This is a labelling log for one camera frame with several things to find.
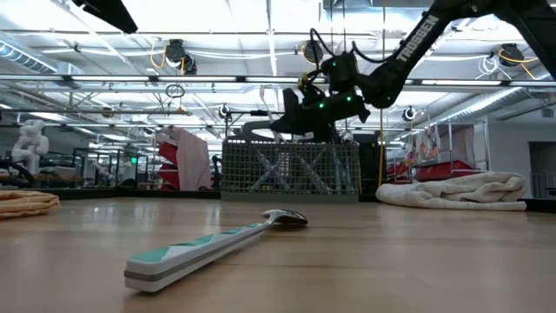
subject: ceiling light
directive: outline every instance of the ceiling light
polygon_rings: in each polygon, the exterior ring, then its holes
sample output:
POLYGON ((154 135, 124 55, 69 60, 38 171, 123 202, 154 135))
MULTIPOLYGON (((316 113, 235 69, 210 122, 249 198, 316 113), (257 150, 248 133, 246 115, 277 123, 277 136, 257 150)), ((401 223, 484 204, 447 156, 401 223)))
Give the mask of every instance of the ceiling light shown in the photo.
POLYGON ((67 124, 71 127, 109 127, 110 124, 67 124))
POLYGON ((211 82, 211 83, 220 83, 220 82, 235 82, 235 77, 179 77, 179 76, 165 76, 165 77, 158 77, 158 80, 161 82, 211 82))
POLYGON ((66 118, 59 115, 59 114, 54 114, 54 113, 30 113, 32 116, 34 117, 42 117, 42 118, 46 118, 52 121, 58 121, 58 122, 62 122, 65 121, 66 118))
POLYGON ((129 140, 129 138, 127 138, 126 136, 120 136, 120 135, 103 135, 103 136, 112 140, 120 140, 120 141, 129 140))
POLYGON ((248 83, 297 83, 297 77, 245 77, 248 83))
POLYGON ((19 80, 19 81, 61 81, 63 78, 58 75, 0 75, 0 80, 19 80))
POLYGON ((72 76, 75 81, 109 81, 109 82, 148 82, 149 77, 142 76, 72 76))
POLYGON ((76 130, 79 130, 85 134, 89 134, 89 135, 96 135, 96 133, 94 131, 90 131, 90 130, 86 130, 85 128, 81 128, 81 127, 75 127, 76 130))
POLYGON ((516 86, 516 85, 523 86, 523 87, 556 87, 556 82, 539 82, 539 81, 510 82, 510 86, 516 86))
POLYGON ((425 85, 446 85, 446 86, 494 86, 500 85, 501 81, 475 81, 475 80, 424 80, 421 84, 425 85))
POLYGON ((148 68, 148 69, 145 69, 145 70, 147 70, 147 71, 149 71, 149 72, 153 72, 153 73, 155 73, 155 74, 156 74, 157 76, 159 76, 159 75, 160 75, 160 73, 159 73, 159 72, 157 72, 157 71, 156 71, 155 69, 152 69, 152 68, 148 68))

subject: wire basket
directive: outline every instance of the wire basket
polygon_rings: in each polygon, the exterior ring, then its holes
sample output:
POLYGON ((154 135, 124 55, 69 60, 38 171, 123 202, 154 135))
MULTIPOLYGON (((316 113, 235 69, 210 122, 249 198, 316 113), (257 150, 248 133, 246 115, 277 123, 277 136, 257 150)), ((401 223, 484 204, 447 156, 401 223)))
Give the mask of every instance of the wire basket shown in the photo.
POLYGON ((222 144, 222 192, 359 195, 359 149, 353 144, 222 144))

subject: white towel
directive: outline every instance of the white towel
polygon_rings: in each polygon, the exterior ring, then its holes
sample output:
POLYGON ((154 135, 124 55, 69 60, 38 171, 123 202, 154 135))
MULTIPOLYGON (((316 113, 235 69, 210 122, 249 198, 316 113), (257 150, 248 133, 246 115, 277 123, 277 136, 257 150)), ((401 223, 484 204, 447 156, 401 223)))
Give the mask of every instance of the white towel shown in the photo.
POLYGON ((439 182, 383 184, 376 197, 383 203, 428 209, 525 210, 518 202, 526 192, 518 174, 487 172, 439 182))

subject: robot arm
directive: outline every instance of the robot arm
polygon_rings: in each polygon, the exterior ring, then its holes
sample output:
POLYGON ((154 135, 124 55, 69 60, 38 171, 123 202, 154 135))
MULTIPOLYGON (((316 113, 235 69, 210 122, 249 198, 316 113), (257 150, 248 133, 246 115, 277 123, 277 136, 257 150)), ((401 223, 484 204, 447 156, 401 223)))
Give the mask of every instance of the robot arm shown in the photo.
POLYGON ((365 102, 379 109, 390 107, 411 70, 452 21, 492 13, 515 26, 552 76, 556 77, 556 39, 550 31, 556 27, 556 13, 546 0, 435 0, 388 61, 371 75, 360 74, 357 77, 355 84, 361 88, 365 102))
POLYGON ((452 21, 492 13, 513 24, 556 77, 556 39, 550 31, 556 27, 556 13, 546 0, 435 0, 392 56, 384 61, 370 60, 382 63, 370 75, 362 75, 357 70, 354 52, 361 53, 353 49, 329 58, 322 62, 319 70, 309 74, 311 77, 319 73, 327 75, 331 96, 317 92, 318 88, 312 85, 313 79, 308 77, 302 79, 299 86, 304 95, 301 105, 292 90, 284 90, 286 114, 270 128, 304 133, 323 125, 333 127, 335 121, 355 115, 364 123, 369 115, 364 103, 379 109, 394 104, 411 70, 452 21), (361 89, 363 97, 357 95, 355 87, 361 89))

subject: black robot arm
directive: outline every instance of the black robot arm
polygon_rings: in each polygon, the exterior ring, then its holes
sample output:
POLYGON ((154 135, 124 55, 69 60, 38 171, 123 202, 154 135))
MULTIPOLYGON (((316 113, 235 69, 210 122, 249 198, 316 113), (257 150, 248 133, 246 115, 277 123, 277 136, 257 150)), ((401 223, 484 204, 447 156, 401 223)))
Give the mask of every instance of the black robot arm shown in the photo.
POLYGON ((515 26, 556 77, 556 38, 552 33, 556 28, 556 13, 546 0, 436 0, 388 61, 369 76, 357 77, 355 84, 361 89, 365 103, 379 109, 390 107, 411 70, 452 21, 492 13, 515 26))

